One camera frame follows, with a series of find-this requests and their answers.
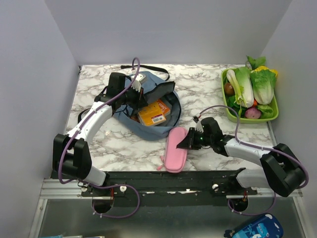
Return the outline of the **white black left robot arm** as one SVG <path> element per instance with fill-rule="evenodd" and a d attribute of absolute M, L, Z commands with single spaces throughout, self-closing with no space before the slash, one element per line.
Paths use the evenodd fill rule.
<path fill-rule="evenodd" d="M 101 126 L 110 119 L 121 106 L 140 108 L 147 102 L 142 83 L 146 76 L 138 73 L 132 78 L 123 73 L 111 73 L 108 85 L 95 97 L 87 114 L 66 135 L 58 134 L 53 140 L 53 170 L 58 173 L 61 184 L 67 175 L 93 186 L 99 196 L 109 192 L 110 184 L 106 172 L 95 168 L 89 144 Z"/>

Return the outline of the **yellow corn cob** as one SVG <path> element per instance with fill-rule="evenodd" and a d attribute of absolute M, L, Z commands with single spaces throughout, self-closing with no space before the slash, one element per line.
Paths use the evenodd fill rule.
<path fill-rule="evenodd" d="M 261 71 L 264 71 L 264 73 L 268 73 L 268 76 L 271 77 L 271 76 L 275 76 L 276 78 L 278 77 L 278 71 L 275 70 L 275 69 L 270 69 L 264 65 L 261 65 L 255 69 L 252 69 L 251 70 L 251 73 L 254 73 L 254 72 L 261 72 Z"/>

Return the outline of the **orange storey treehouse book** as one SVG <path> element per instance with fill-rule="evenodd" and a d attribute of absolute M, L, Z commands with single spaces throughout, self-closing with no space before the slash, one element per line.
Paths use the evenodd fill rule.
<path fill-rule="evenodd" d="M 131 118 L 132 120 L 136 121 L 137 123 L 140 122 L 137 115 L 132 115 L 130 118 Z"/>

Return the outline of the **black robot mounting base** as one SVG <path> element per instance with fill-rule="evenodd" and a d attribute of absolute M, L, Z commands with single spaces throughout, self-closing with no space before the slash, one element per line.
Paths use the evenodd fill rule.
<path fill-rule="evenodd" d="M 97 210 L 107 206 L 147 207 L 226 206 L 227 197 L 241 200 L 257 191 L 243 188 L 236 181 L 238 171 L 109 172 L 106 184 L 110 189 L 88 186 L 81 195 L 91 197 Z"/>

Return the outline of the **aluminium rail frame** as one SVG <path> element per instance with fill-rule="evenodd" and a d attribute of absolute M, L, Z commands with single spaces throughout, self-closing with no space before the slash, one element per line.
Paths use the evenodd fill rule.
<path fill-rule="evenodd" d="M 186 189 L 185 191 L 140 191 L 139 196 L 145 197 L 147 195 L 179 195 L 190 194 L 194 196 L 202 195 L 202 191 Z M 240 198 L 268 198 L 273 196 L 273 191 L 267 188 L 258 188 L 257 190 L 250 190 L 243 192 L 241 195 L 227 195 L 228 199 Z M 92 191 L 91 188 L 82 188 L 76 181 L 71 181 L 67 184 L 61 184 L 57 179 L 44 180 L 40 192 L 40 199 L 97 199 L 110 200 L 112 198 L 111 191 L 103 189 L 100 194 Z"/>

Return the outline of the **orange notebook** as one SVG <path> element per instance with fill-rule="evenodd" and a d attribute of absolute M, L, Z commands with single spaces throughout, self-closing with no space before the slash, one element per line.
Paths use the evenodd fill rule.
<path fill-rule="evenodd" d="M 158 99 L 142 108 L 138 113 L 139 122 L 144 126 L 156 126 L 167 122 L 172 106 L 166 100 Z"/>

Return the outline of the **blue shark pencil case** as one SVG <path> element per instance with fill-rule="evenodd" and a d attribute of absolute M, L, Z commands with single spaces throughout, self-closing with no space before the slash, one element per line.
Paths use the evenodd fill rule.
<path fill-rule="evenodd" d="M 270 213 L 251 218 L 234 229 L 226 230 L 224 238 L 282 238 L 284 230 Z"/>

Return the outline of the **left napa cabbage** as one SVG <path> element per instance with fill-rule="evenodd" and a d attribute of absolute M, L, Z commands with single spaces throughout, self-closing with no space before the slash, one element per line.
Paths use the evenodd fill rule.
<path fill-rule="evenodd" d="M 250 108 L 254 104 L 253 88 L 250 80 L 250 69 L 243 66 L 234 70 L 237 82 L 242 88 L 243 103 L 242 106 Z"/>

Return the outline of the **brown mushroom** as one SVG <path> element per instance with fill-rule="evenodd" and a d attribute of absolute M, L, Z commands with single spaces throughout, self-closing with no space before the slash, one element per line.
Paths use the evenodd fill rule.
<path fill-rule="evenodd" d="M 234 91 L 233 86 L 228 82 L 224 84 L 224 92 L 225 92 L 225 95 L 227 95 L 227 96 L 235 95 L 235 91 Z"/>

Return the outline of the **purple red onion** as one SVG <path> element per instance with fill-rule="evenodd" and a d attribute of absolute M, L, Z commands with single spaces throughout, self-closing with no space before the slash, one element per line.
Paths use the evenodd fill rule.
<path fill-rule="evenodd" d="M 259 119 L 261 117 L 261 111 L 256 107 L 250 107 L 245 111 L 244 116 L 247 119 Z"/>

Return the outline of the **white green leek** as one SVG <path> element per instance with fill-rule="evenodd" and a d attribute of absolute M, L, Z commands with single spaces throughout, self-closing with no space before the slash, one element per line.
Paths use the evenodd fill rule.
<path fill-rule="evenodd" d="M 231 84 L 231 86 L 234 89 L 235 102 L 238 105 L 243 106 L 244 98 L 242 96 L 242 91 L 241 91 L 240 85 L 236 79 L 235 72 L 233 70 L 229 69 L 226 73 L 226 77 L 227 77 L 228 82 Z"/>

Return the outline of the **blue student backpack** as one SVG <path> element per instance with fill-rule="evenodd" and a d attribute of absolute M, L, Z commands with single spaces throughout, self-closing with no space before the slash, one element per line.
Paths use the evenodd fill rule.
<path fill-rule="evenodd" d="M 91 142 L 101 126 L 111 117 L 115 117 L 120 123 L 127 127 L 138 137 L 147 141 L 157 141 L 168 136 L 170 130 L 175 128 L 180 120 L 181 105 L 175 92 L 175 82 L 168 78 L 163 80 L 151 73 L 158 70 L 156 67 L 147 67 L 143 73 L 147 80 L 142 84 L 144 96 L 149 104 L 158 99 L 166 100 L 172 106 L 167 122 L 156 126 L 144 126 L 130 117 L 137 114 L 142 108 L 131 108 L 126 104 L 125 92 L 131 88 L 131 76 L 124 73 L 113 72 L 109 76 L 108 86 L 95 97 L 94 103 L 87 113 L 91 117 L 84 117 L 78 123 L 81 132 L 76 139 L 84 139 Z"/>

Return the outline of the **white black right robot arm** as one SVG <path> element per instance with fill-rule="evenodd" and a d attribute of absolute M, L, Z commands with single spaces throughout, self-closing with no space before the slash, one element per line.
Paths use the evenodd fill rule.
<path fill-rule="evenodd" d="M 306 180 L 304 169 L 285 144 L 264 148 L 256 144 L 237 141 L 232 135 L 223 134 L 218 122 L 208 117 L 195 119 L 196 126 L 189 129 L 177 148 L 199 150 L 209 146 L 214 152 L 226 157 L 240 158 L 261 167 L 259 170 L 241 169 L 228 181 L 228 189 L 239 194 L 245 188 L 270 188 L 282 197 L 299 189 Z"/>

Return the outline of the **green leafy lettuce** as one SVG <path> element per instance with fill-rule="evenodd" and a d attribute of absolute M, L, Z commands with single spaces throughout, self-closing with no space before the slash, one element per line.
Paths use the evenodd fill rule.
<path fill-rule="evenodd" d="M 247 62 L 250 64 L 251 69 L 255 70 L 260 66 L 265 66 L 266 57 L 253 58 L 251 56 L 247 56 Z"/>

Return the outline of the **right napa cabbage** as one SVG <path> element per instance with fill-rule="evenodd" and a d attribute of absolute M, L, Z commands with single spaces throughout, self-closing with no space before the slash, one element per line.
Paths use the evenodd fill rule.
<path fill-rule="evenodd" d="M 276 77 L 268 76 L 268 73 L 254 72 L 250 74 L 254 98 L 259 104 L 268 105 L 274 97 Z"/>

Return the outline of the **green plastic vegetable basket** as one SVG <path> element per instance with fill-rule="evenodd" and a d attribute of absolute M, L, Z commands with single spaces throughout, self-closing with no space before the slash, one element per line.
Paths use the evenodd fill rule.
<path fill-rule="evenodd" d="M 228 82 L 226 78 L 226 73 L 228 70 L 234 70 L 234 69 L 236 68 L 228 68 L 228 69 L 225 69 L 221 73 L 222 96 L 223 96 L 224 105 L 228 106 L 229 108 L 232 108 L 236 113 L 238 113 L 238 111 L 240 110 L 240 107 L 239 105 L 233 103 L 235 99 L 234 96 L 229 97 L 225 93 L 225 84 Z M 268 105 L 265 105 L 264 107 L 261 105 L 256 105 L 255 107 L 251 107 L 251 109 L 252 108 L 255 108 L 258 112 L 255 110 L 251 110 L 253 114 L 249 114 L 247 113 L 249 109 L 242 107 L 242 112 L 240 115 L 240 123 L 245 123 L 245 124 L 264 123 L 264 122 L 276 119 L 279 115 L 279 109 L 278 109 L 275 96 L 273 96 L 272 101 Z"/>

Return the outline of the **napa cabbage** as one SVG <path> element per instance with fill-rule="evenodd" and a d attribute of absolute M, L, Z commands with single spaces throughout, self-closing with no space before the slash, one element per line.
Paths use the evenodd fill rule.
<path fill-rule="evenodd" d="M 243 66 L 234 70 L 237 82 L 242 88 L 243 103 L 242 106 L 250 108 L 254 104 L 253 88 L 250 80 L 250 69 Z"/>
<path fill-rule="evenodd" d="M 268 105 L 274 97 L 276 77 L 268 76 L 268 73 L 254 72 L 250 74 L 254 98 L 259 104 Z"/>

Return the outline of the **pink pencil case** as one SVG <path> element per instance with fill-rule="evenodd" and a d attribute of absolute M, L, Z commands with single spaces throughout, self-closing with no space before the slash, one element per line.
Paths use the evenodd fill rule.
<path fill-rule="evenodd" d="M 165 154 L 160 157 L 162 165 L 157 167 L 158 171 L 165 168 L 169 173 L 179 173 L 183 170 L 187 159 L 187 150 L 177 148 L 177 145 L 186 137 L 187 133 L 183 127 L 175 127 L 169 132 Z"/>

